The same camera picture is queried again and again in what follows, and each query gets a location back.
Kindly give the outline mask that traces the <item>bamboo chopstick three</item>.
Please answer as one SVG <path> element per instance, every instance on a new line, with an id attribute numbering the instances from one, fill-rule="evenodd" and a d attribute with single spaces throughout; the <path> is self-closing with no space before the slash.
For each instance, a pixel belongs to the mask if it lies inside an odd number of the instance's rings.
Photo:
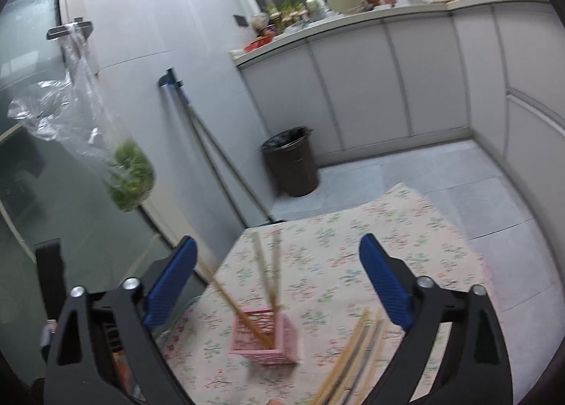
<path id="1" fill-rule="evenodd" d="M 347 404 L 361 404 L 368 395 L 369 388 L 374 383 L 373 378 L 377 370 L 378 359 L 383 347 L 382 340 L 388 328 L 389 323 L 385 320 L 381 320 L 377 323 L 375 334 L 367 348 L 366 359 L 362 363 L 355 385 L 351 387 L 351 397 L 347 400 Z"/>

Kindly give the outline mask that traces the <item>dark chopstick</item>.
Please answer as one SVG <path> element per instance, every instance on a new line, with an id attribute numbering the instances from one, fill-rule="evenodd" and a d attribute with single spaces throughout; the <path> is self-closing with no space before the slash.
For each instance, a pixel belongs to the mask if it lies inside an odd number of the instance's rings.
<path id="1" fill-rule="evenodd" d="M 363 371 L 369 361 L 371 353 L 373 352 L 374 345 L 376 343 L 377 335 L 381 330 L 382 321 L 377 320 L 368 330 L 366 337 L 361 343 L 357 354 L 355 354 L 354 360 L 350 369 L 347 371 L 346 378 L 340 385 L 340 391 L 336 393 L 335 404 L 347 404 L 352 398 L 356 386 L 360 381 Z"/>

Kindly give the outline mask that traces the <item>bamboo chopstick six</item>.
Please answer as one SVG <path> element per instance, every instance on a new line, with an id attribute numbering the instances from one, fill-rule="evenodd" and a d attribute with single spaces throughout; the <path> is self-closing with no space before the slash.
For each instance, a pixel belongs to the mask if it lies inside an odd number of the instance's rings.
<path id="1" fill-rule="evenodd" d="M 206 266 L 206 263 L 203 262 L 202 259 L 197 259 L 197 265 L 201 269 L 207 282 L 215 286 L 223 300 L 234 312 L 234 315 L 238 317 L 242 324 L 244 324 L 245 328 L 247 328 L 248 331 L 255 336 L 261 345 L 267 349 L 275 347 L 273 339 L 269 338 L 267 334 L 239 307 L 237 302 L 230 296 L 223 285 L 221 285 L 221 283 L 214 277 L 214 273 L 212 273 L 211 269 Z"/>

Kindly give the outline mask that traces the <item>bamboo chopstick one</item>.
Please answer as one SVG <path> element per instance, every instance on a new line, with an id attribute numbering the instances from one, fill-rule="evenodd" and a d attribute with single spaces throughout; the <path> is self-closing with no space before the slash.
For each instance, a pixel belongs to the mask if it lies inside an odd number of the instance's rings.
<path id="1" fill-rule="evenodd" d="M 365 308 L 358 318 L 351 337 L 349 338 L 349 340 L 347 340 L 347 344 L 345 344 L 344 348 L 342 349 L 335 365 L 327 374 L 321 386 L 317 389 L 314 397 L 308 402 L 309 405 L 322 404 L 324 400 L 329 397 L 333 386 L 337 383 L 339 377 L 343 374 L 347 363 L 349 363 L 349 361 L 351 360 L 353 350 L 356 347 L 361 334 L 368 323 L 369 315 L 370 311 Z"/>

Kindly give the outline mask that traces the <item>pink perforated utensil holder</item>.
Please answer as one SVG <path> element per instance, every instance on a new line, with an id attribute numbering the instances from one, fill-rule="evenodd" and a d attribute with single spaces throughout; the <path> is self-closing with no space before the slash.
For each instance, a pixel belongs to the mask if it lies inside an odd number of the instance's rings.
<path id="1" fill-rule="evenodd" d="M 296 365 L 299 335 L 289 317 L 270 308 L 246 309 L 234 316 L 231 354 L 261 366 Z"/>

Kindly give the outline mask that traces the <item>bamboo chopstick five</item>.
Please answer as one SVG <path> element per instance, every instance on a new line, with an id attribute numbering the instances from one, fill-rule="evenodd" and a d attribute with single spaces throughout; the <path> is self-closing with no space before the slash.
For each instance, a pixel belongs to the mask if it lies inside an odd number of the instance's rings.
<path id="1" fill-rule="evenodd" d="M 270 304 L 270 308 L 272 309 L 271 305 L 271 269 L 270 272 L 267 272 L 267 263 L 264 257 L 264 252 L 261 246 L 261 238 L 258 232 L 253 232 L 251 235 L 253 248 L 255 252 L 255 257 L 258 262 L 258 270 L 260 271 L 261 275 L 261 282 L 263 284 L 264 291 L 267 296 L 267 301 Z"/>

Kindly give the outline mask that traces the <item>bamboo chopstick four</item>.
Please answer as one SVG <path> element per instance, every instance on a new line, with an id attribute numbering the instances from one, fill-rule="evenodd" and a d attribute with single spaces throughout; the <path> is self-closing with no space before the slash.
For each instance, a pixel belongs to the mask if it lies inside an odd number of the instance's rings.
<path id="1" fill-rule="evenodd" d="M 271 305 L 273 313 L 279 309 L 280 277 L 281 277 L 281 230 L 273 232 L 271 250 Z"/>

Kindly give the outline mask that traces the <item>bamboo chopstick two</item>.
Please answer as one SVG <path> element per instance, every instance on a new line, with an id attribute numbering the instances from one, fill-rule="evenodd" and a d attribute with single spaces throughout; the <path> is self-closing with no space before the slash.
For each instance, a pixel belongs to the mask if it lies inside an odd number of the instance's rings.
<path id="1" fill-rule="evenodd" d="M 361 326 L 358 339 L 353 344 L 344 366 L 341 367 L 335 383 L 324 399 L 324 404 L 345 404 L 347 402 L 371 356 L 379 330 L 380 320 L 374 313 L 369 312 Z"/>

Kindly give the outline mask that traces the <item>white kitchen cabinet run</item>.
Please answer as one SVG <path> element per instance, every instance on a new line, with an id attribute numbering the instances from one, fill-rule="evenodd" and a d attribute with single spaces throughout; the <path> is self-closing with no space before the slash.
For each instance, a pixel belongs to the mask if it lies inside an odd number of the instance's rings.
<path id="1" fill-rule="evenodd" d="M 268 131 L 322 164 L 471 138 L 564 275 L 564 26 L 550 0 L 454 0 L 314 23 L 234 57 Z"/>

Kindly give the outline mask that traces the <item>plastic bag of greens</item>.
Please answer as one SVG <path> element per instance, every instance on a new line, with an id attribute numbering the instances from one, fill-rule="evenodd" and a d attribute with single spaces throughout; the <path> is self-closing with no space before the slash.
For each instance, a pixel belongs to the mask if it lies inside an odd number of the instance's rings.
<path id="1" fill-rule="evenodd" d="M 34 137 L 61 144 L 96 174 L 120 211 L 134 211 L 154 188 L 153 166 L 121 125 L 120 116 L 107 108 L 82 33 L 73 31 L 58 41 L 65 76 L 29 85 L 16 94 L 8 117 Z"/>

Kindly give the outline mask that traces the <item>floral tablecloth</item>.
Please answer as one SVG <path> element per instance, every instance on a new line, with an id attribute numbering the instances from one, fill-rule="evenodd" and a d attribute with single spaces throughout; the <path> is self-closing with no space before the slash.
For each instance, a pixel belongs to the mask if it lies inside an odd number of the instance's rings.
<path id="1" fill-rule="evenodd" d="M 244 232 L 207 288 L 169 331 L 162 353 L 198 404 L 306 404 L 324 383 L 359 316 L 382 308 L 358 258 L 372 234 L 416 275 L 466 291 L 490 285 L 481 255 L 417 191 L 398 184 L 382 197 L 336 213 L 257 229 L 264 250 L 281 246 L 281 308 L 299 337 L 295 366 L 262 367 L 231 351 L 234 315 L 228 292 L 243 308 L 264 308 L 265 293 L 252 232 Z"/>

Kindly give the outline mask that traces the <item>dark brown trash bin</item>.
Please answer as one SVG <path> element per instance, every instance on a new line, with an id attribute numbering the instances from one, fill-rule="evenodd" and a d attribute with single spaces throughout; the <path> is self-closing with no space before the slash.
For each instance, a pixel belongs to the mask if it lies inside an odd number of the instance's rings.
<path id="1" fill-rule="evenodd" d="M 312 151 L 311 128 L 282 131 L 261 145 L 264 160 L 281 190 L 291 197 L 304 197 L 320 183 Z"/>

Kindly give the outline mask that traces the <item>potted green sprouts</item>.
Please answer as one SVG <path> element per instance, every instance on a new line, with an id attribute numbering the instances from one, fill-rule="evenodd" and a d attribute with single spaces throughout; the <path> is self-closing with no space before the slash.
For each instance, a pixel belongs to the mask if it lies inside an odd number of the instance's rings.
<path id="1" fill-rule="evenodd" d="M 279 6 L 265 5 L 263 11 L 275 30 L 282 33 L 292 25 L 314 22 L 320 16 L 321 7 L 318 0 L 284 0 Z"/>

